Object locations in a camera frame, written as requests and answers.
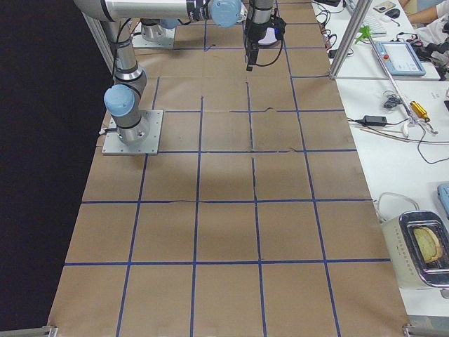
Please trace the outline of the black computer mouse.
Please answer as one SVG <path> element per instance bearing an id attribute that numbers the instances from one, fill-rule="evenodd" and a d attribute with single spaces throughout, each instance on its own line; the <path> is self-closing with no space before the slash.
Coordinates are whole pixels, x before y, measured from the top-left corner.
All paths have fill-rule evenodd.
<path id="1" fill-rule="evenodd" d="M 385 14 L 388 18 L 391 18 L 391 19 L 397 19 L 397 18 L 400 16 L 401 12 L 400 12 L 400 10 L 397 9 L 397 8 L 392 8 L 392 9 L 386 11 L 384 14 Z"/>

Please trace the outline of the brown paper table cover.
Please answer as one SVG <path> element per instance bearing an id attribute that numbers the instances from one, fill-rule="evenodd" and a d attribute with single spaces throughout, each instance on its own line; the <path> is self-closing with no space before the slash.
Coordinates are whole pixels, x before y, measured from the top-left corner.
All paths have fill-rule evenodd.
<path id="1" fill-rule="evenodd" d="M 246 71 L 243 29 L 139 52 L 159 153 L 106 156 L 53 307 L 60 336 L 400 336 L 406 323 L 309 1 Z"/>

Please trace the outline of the black power adapter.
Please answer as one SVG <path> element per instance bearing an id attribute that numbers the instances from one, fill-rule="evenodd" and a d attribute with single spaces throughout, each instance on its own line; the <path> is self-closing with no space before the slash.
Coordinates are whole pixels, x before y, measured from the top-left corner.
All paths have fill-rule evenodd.
<path id="1" fill-rule="evenodd" d="M 387 118 L 383 116 L 366 115 L 362 119 L 362 124 L 366 126 L 386 126 L 388 124 Z"/>

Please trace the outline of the aluminium frame post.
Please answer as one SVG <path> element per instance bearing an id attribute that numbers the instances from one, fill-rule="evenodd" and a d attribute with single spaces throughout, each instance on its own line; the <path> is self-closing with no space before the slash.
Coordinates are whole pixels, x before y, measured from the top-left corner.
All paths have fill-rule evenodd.
<path id="1" fill-rule="evenodd" d="M 333 62 L 330 66 L 329 75 L 331 79 L 337 78 L 345 60 L 347 59 L 349 49 L 353 44 L 356 34 L 361 28 L 363 19 L 369 10 L 371 2 L 371 0 L 361 0 L 357 2 L 354 12 L 351 15 L 347 28 L 341 39 L 337 53 L 335 54 Z"/>

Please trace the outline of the blue teach pendant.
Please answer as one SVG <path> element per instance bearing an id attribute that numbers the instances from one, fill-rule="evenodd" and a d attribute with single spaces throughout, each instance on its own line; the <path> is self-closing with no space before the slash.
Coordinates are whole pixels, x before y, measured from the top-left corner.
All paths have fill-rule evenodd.
<path id="1" fill-rule="evenodd" d="M 426 74 L 425 68 L 408 42 L 379 41 L 375 43 L 375 50 L 392 75 L 422 77 Z"/>

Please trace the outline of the toast slice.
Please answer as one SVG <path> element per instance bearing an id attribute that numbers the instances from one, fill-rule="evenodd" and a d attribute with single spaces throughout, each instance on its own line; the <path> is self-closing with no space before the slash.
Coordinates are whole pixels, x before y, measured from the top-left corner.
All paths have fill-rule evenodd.
<path id="1" fill-rule="evenodd" d="M 443 255 L 441 243 L 433 230 L 417 227 L 413 233 L 425 263 L 433 263 Z"/>

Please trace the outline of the green-handled reacher stick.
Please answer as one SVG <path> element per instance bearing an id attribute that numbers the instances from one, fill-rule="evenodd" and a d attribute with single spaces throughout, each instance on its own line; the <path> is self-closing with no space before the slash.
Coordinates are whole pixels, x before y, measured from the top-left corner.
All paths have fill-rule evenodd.
<path id="1" fill-rule="evenodd" d="M 369 26 L 362 26 L 359 29 L 359 36 L 356 38 L 356 44 L 361 40 L 367 40 L 369 44 L 373 48 L 373 52 L 375 54 L 375 57 L 377 58 L 381 68 L 383 69 L 384 73 L 386 74 L 388 80 L 390 80 L 391 85 L 394 88 L 394 91 L 396 92 L 396 96 L 401 100 L 401 105 L 403 106 L 406 115 L 408 116 L 408 125 L 403 127 L 403 134 L 408 137 L 408 130 L 407 128 L 409 126 L 421 126 L 425 131 L 429 131 L 430 133 L 437 135 L 438 131 L 434 130 L 433 126 L 429 122 L 425 122 L 423 119 L 420 119 L 411 109 L 410 102 L 414 100 L 408 100 L 404 95 L 401 89 L 398 87 L 398 84 L 395 80 L 395 75 L 392 75 L 389 70 L 386 68 L 386 66 L 383 64 L 383 62 L 380 60 L 380 55 L 375 50 L 375 43 L 378 41 L 374 41 L 372 38 L 372 34 L 370 31 Z"/>

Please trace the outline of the lilac plate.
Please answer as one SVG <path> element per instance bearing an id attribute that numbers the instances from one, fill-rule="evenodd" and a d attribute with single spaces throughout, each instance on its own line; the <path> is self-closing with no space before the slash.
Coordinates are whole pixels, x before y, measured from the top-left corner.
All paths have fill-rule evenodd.
<path id="1" fill-rule="evenodd" d="M 258 41 L 261 47 L 267 48 L 276 45 L 279 40 L 276 38 L 276 30 L 274 28 L 268 28 L 265 36 Z"/>

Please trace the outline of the yellow tool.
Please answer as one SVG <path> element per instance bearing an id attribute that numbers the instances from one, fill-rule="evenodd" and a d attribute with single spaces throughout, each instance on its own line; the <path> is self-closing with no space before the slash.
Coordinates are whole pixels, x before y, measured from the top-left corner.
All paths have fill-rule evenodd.
<path id="1" fill-rule="evenodd" d="M 410 107 L 412 111 L 420 118 L 423 119 L 425 122 L 429 122 L 430 118 L 427 114 L 427 111 L 421 106 L 421 104 L 417 103 L 416 101 L 410 102 Z"/>

